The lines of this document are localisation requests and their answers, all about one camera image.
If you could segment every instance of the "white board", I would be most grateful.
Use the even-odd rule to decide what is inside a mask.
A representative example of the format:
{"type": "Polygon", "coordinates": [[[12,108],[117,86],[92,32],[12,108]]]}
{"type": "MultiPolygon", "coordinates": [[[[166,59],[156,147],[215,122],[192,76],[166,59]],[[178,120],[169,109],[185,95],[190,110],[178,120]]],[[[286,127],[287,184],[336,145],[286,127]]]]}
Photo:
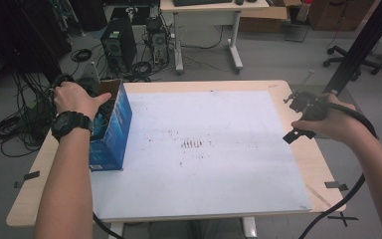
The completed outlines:
{"type": "Polygon", "coordinates": [[[123,171],[93,172],[101,219],[308,211],[268,92],[129,94],[123,171]]]}

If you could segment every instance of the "person's left hand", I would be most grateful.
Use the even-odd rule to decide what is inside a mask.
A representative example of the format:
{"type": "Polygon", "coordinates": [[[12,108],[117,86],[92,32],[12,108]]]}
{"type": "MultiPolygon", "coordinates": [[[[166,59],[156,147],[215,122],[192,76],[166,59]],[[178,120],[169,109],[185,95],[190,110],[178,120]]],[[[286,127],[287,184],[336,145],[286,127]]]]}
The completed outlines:
{"type": "Polygon", "coordinates": [[[55,88],[58,114],[67,111],[78,112],[93,120],[98,107],[109,99],[110,93],[91,98],[80,85],[72,82],[62,82],[60,87],[55,88]]]}

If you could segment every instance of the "blue box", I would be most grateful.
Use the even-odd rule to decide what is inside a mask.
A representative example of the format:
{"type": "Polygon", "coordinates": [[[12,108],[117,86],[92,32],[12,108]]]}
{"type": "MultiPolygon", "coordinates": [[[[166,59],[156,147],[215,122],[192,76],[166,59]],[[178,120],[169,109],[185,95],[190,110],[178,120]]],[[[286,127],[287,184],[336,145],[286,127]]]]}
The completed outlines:
{"type": "MultiPolygon", "coordinates": [[[[111,92],[113,104],[110,119],[104,124],[104,136],[90,142],[89,166],[91,171],[121,170],[131,124],[132,110],[121,80],[100,82],[100,93],[111,92]]],[[[102,119],[95,118],[96,125],[102,119]]]]}

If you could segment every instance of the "table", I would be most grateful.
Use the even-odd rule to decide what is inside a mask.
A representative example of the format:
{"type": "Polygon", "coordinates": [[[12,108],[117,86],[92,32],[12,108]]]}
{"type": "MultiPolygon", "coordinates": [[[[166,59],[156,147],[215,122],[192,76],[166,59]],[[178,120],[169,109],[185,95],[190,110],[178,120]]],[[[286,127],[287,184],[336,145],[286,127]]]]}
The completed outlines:
{"type": "Polygon", "coordinates": [[[163,13],[173,13],[173,25],[175,34],[175,66],[178,74],[184,73],[184,66],[182,64],[182,51],[181,43],[178,38],[178,28],[181,24],[193,24],[196,26],[201,25],[233,25],[232,38],[228,39],[229,49],[234,59],[237,73],[244,68],[240,55],[236,47],[238,27],[240,24],[240,16],[242,10],[257,10],[269,7],[265,0],[259,0],[251,3],[245,1],[243,5],[239,6],[234,1],[231,3],[218,3],[206,5],[194,5],[175,7],[172,0],[161,0],[160,10],[163,13]]]}
{"type": "MultiPolygon", "coordinates": [[[[299,118],[299,115],[290,110],[288,105],[284,104],[284,99],[290,94],[290,88],[284,81],[134,83],[125,84],[125,88],[128,93],[266,91],[269,92],[272,97],[284,131],[291,130],[290,123],[299,118]]],[[[57,145],[57,142],[52,136],[48,135],[30,170],[30,172],[40,171],[40,176],[24,182],[7,217],[8,225],[33,226],[35,224],[40,198],[55,156],[57,145]]],[[[309,197],[311,204],[311,210],[309,212],[325,211],[341,200],[342,196],[338,189],[326,188],[324,185],[324,182],[334,181],[334,179],[315,140],[301,137],[293,142],[290,148],[309,197]]],[[[145,220],[160,220],[160,218],[146,218],[145,220]]]]}

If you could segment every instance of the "office chair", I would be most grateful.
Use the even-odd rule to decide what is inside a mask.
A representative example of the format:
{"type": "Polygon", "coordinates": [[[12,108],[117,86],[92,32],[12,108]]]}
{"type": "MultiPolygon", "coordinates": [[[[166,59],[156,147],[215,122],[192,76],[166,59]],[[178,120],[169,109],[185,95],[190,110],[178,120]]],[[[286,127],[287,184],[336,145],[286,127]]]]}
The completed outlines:
{"type": "MultiPolygon", "coordinates": [[[[336,51],[337,53],[339,53],[343,57],[329,58],[329,59],[325,60],[323,62],[323,66],[325,68],[329,67],[330,63],[332,63],[332,62],[342,62],[343,59],[345,58],[346,54],[347,54],[347,51],[341,49],[338,46],[333,46],[332,48],[327,49],[327,54],[331,55],[334,53],[334,51],[336,51]]],[[[372,75],[376,75],[380,71],[380,68],[381,68],[381,65],[379,65],[377,63],[373,63],[373,62],[365,60],[365,59],[364,59],[364,61],[362,61],[362,65],[367,66],[367,67],[372,67],[373,70],[370,72],[372,75]]],[[[352,82],[356,81],[356,79],[358,79],[359,76],[361,76],[361,70],[358,68],[358,69],[356,69],[351,81],[352,82]]]]}

